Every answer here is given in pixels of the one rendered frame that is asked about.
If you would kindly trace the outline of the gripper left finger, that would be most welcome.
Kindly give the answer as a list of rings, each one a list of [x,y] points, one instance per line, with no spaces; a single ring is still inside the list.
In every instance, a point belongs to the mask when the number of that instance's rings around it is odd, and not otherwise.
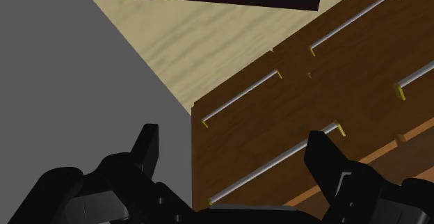
[[[146,124],[130,152],[105,157],[85,175],[75,167],[40,176],[8,224],[194,224],[194,211],[152,181],[159,126]]]

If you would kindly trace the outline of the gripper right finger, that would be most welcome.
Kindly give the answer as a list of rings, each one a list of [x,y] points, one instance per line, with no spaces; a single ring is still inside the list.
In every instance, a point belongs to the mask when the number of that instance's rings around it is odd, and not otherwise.
[[[386,180],[347,159],[323,131],[311,131],[304,162],[329,203],[322,224],[434,224],[434,183]]]

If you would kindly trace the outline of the brown wooden chest of drawers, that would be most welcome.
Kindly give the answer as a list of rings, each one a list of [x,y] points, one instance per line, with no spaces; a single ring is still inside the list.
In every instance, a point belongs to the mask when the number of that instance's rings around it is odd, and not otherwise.
[[[192,205],[332,122],[352,160],[370,159],[434,118],[434,0],[341,0],[191,109]]]

